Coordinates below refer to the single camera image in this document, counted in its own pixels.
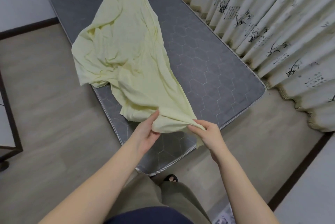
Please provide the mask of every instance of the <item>yellow cloth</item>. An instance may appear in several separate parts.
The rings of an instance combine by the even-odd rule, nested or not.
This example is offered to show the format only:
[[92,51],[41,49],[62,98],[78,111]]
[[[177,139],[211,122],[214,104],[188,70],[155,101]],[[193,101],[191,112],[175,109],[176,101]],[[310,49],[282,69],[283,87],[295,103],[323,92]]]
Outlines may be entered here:
[[72,54],[80,84],[111,83],[126,119],[141,122],[159,108],[155,132],[189,132],[189,124],[204,129],[192,120],[196,117],[170,69],[148,0],[103,0],[93,22],[74,42]]

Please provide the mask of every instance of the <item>sandal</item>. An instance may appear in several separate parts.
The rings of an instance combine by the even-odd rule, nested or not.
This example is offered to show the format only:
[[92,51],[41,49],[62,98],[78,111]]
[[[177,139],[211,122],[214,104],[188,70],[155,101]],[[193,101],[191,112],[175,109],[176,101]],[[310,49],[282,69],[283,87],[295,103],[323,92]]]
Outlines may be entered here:
[[174,174],[170,174],[167,177],[165,177],[165,179],[163,181],[168,181],[168,182],[174,182],[174,181],[176,181],[176,182],[178,182],[178,178]]

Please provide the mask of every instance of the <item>pants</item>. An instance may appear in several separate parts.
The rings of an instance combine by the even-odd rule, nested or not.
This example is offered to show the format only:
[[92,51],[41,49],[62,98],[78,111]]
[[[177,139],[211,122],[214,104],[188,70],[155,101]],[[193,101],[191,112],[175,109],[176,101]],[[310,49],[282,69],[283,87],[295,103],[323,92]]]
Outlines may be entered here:
[[185,184],[164,181],[157,186],[143,173],[123,188],[106,220],[121,213],[153,206],[172,207],[194,224],[211,223],[205,210]]

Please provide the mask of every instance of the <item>hexagon pattern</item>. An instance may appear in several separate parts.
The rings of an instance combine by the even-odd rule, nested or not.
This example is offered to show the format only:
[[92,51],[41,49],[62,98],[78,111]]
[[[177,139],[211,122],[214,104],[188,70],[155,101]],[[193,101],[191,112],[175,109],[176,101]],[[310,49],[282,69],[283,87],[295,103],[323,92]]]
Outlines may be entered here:
[[[102,0],[50,0],[73,43],[89,25]],[[241,60],[182,2],[148,0],[158,16],[170,67],[198,119],[227,125],[259,99],[264,85]],[[120,142],[128,140],[137,123],[121,116],[110,85],[94,88]],[[171,165],[196,139],[182,132],[161,135],[138,169],[155,175]]]

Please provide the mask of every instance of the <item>forearm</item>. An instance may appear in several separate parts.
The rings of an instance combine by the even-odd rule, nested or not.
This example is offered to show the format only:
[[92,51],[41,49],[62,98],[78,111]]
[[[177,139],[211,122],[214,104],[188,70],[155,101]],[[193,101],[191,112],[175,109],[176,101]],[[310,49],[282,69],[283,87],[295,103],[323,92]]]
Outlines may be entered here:
[[226,151],[218,158],[219,168],[236,223],[279,223],[258,194],[235,157]]
[[136,146],[129,139],[102,168],[40,223],[102,223],[139,161]]

